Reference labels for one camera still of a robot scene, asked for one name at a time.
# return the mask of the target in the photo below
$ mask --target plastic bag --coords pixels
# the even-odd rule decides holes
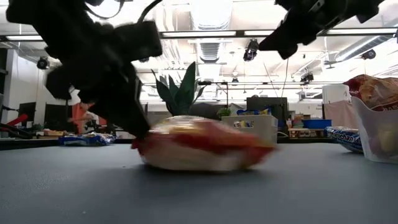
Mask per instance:
[[[347,150],[363,153],[361,138],[358,129],[346,127],[327,127],[325,129],[329,138],[341,144]]]
[[[134,141],[144,163],[168,170],[232,171],[263,161],[275,149],[270,142],[219,121],[176,116],[155,125],[143,141]]]
[[[347,82],[349,93],[374,111],[398,110],[398,78],[358,75]]]
[[[63,146],[106,146],[112,144],[115,137],[110,134],[89,133],[60,137],[59,143]]]

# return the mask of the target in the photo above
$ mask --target ceiling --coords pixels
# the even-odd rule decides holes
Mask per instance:
[[[148,0],[140,0],[126,3],[120,14],[108,22],[114,25],[134,22],[149,2]],[[206,19],[216,16],[221,9],[226,7],[222,4],[228,4],[227,2],[231,2],[232,7],[228,26],[228,29],[231,30],[275,29],[286,13],[282,7],[275,6],[273,0],[201,0],[201,4],[204,6],[201,12],[202,17]],[[194,2],[187,0],[164,0],[162,4],[152,10],[146,19],[154,19],[160,31],[192,30],[194,29],[191,15],[193,5]],[[379,8],[380,13],[364,24],[360,24],[356,18],[352,18],[338,25],[338,27],[386,26],[390,21],[397,18],[395,14],[398,11],[398,0],[386,0]],[[7,23],[4,15],[5,9],[6,6],[0,6],[0,34],[35,34],[35,30],[31,26]],[[102,6],[93,8],[95,12],[102,16],[110,16],[117,9],[118,3],[114,0],[105,0]],[[258,52],[257,57],[251,62],[244,62],[243,60],[244,50],[250,41],[249,39],[224,39],[225,44],[220,49],[220,59],[217,62],[219,65],[203,64],[198,56],[198,44],[194,40],[163,40],[165,53],[162,57],[151,58],[147,63],[133,62],[133,64],[137,67],[140,78],[144,83],[154,83],[154,76],[149,73],[149,69],[157,70],[164,75],[171,75],[178,82],[185,73],[180,68],[184,68],[194,61],[200,64],[199,73],[201,77],[228,82],[233,77],[237,77],[240,82],[300,81],[300,76],[303,75],[305,67],[309,68],[314,74],[314,81],[316,82],[342,82],[355,75],[369,73],[372,70],[370,65],[372,68],[378,67],[379,70],[395,65],[394,62],[385,63],[383,66],[379,64],[380,61],[386,61],[387,54],[398,50],[396,40],[391,40],[375,48],[375,50],[378,50],[376,50],[377,57],[374,60],[364,61],[354,58],[335,64],[332,69],[326,69],[327,66],[324,66],[323,63],[328,55],[344,50],[362,38],[364,37],[319,37],[308,46],[301,45],[298,52],[288,60],[282,60],[277,52]],[[21,55],[29,60],[37,60],[39,56],[46,55],[43,50],[45,44],[41,42],[8,42],[3,43],[2,47],[19,49]],[[311,91],[321,91],[320,87],[322,85],[311,86]],[[224,97],[223,91],[218,88],[216,92],[216,88],[206,88],[208,92],[206,97]],[[239,90],[231,91],[230,97],[244,99],[253,94],[281,96],[283,85],[274,85],[277,90],[273,90],[270,86],[259,87],[258,85],[238,85],[231,86],[231,88],[238,88]],[[300,91],[300,88],[300,85],[286,85],[284,96],[298,98],[296,93]],[[143,97],[148,100],[157,99],[157,97],[151,97],[146,93],[143,94]]]

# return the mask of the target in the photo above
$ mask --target storage bin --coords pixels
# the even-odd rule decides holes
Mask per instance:
[[[304,128],[308,129],[325,129],[331,126],[330,119],[305,119],[303,120]]]
[[[234,127],[234,123],[245,121],[251,123],[252,127],[237,128],[240,131],[255,134],[265,141],[277,143],[278,119],[272,115],[246,115],[246,116],[224,116],[221,121],[228,126]]]
[[[398,164],[398,110],[373,111],[357,97],[351,101],[365,157]]]

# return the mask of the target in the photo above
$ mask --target person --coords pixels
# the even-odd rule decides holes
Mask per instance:
[[[83,123],[83,127],[84,127],[82,133],[93,132],[95,130],[94,125],[100,124],[100,118],[98,117],[98,115],[88,111],[88,108],[89,108],[88,104],[80,103],[80,108],[84,112],[83,116],[80,118],[69,118],[68,122],[81,121]]]

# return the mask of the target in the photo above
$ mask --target gray table surface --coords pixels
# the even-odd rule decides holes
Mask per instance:
[[[279,146],[229,175],[148,169],[128,145],[0,151],[0,223],[398,223],[398,166]]]

